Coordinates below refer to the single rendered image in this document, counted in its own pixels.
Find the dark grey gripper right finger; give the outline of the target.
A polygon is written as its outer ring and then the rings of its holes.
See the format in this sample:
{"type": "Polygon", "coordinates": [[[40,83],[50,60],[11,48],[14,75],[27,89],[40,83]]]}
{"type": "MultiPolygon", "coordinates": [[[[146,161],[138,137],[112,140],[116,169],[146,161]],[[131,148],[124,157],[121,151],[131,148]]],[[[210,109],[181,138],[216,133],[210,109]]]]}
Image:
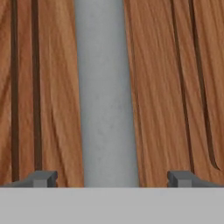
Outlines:
{"type": "Polygon", "coordinates": [[[198,178],[190,171],[168,171],[167,178],[169,187],[221,187],[221,185],[198,178]]]}

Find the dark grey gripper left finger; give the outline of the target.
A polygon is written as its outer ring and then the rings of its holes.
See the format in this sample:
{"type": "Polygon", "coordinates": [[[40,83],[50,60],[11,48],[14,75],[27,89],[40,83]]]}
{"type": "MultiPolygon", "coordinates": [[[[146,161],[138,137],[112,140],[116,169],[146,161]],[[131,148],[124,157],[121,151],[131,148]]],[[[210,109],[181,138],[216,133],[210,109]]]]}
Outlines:
{"type": "Polygon", "coordinates": [[[56,187],[57,178],[56,171],[35,171],[25,179],[11,182],[4,187],[56,187]]]}

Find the wooden cabinet door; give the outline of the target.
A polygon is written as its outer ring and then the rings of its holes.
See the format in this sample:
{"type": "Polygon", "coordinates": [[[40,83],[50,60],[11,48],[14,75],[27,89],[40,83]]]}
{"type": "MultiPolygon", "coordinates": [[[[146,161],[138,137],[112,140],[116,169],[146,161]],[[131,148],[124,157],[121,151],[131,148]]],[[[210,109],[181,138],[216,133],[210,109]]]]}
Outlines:
{"type": "Polygon", "coordinates": [[[73,0],[0,0],[0,186],[84,183],[73,0]]]}
{"type": "Polygon", "coordinates": [[[224,0],[123,2],[140,185],[224,185],[224,0]]]}

